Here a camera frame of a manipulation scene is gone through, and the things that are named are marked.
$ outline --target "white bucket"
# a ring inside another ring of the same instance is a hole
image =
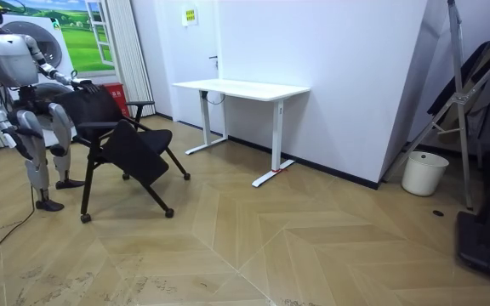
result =
[[[402,188],[417,196],[430,196],[436,190],[449,161],[426,152],[412,152],[407,159]]]

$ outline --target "desk top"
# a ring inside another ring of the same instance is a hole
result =
[[[180,82],[173,84],[177,87],[192,88],[205,91],[214,91],[232,97],[255,99],[258,101],[273,101],[283,99],[295,94],[306,93],[309,88],[276,85],[258,82],[242,82],[232,80],[202,80],[194,82]]]

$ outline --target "folding chair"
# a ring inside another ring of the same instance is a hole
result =
[[[81,221],[84,224],[92,220],[88,214],[88,200],[94,170],[104,163],[121,168],[124,171],[123,179],[129,179],[130,176],[137,179],[164,210],[166,218],[173,217],[174,210],[151,188],[151,184],[169,169],[160,155],[164,151],[168,153],[185,180],[189,180],[191,175],[168,147],[173,137],[171,131],[151,130],[140,124],[143,107],[153,105],[154,102],[127,103],[138,107],[134,119],[122,114],[104,87],[100,87],[100,91],[95,94],[83,91],[64,93],[56,96],[54,102],[62,105],[75,123],[77,136],[73,140],[90,149],[81,206]]]

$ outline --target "white desk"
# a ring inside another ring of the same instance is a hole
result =
[[[190,155],[198,150],[205,149],[211,145],[218,144],[228,139],[228,133],[226,131],[225,118],[223,118],[223,133],[222,138],[215,141],[211,141],[209,134],[211,133],[211,127],[209,125],[209,108],[208,102],[202,99],[202,91],[213,91],[225,94],[231,97],[238,97],[244,99],[255,99],[258,101],[273,103],[273,134],[271,145],[271,171],[264,174],[262,177],[256,179],[253,182],[254,187],[259,187],[262,183],[271,179],[277,175],[284,168],[292,165],[294,161],[288,160],[281,164],[281,137],[282,137],[282,106],[283,101],[296,94],[306,93],[310,91],[309,88],[266,84],[257,82],[241,82],[232,80],[204,80],[194,82],[181,82],[175,83],[174,86],[181,88],[191,88],[199,91],[200,102],[202,106],[202,121],[203,121],[203,145],[190,149],[186,152]],[[225,104],[222,103],[222,112],[225,117]]]

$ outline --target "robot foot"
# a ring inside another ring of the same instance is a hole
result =
[[[58,212],[64,209],[64,204],[59,204],[58,202],[52,200],[46,200],[35,202],[35,207],[37,209],[46,210],[47,212]]]
[[[63,182],[60,181],[60,182],[56,183],[56,189],[60,190],[60,189],[76,188],[76,187],[81,187],[83,185],[84,185],[83,181],[76,181],[76,180],[72,180],[72,179],[67,179]]]

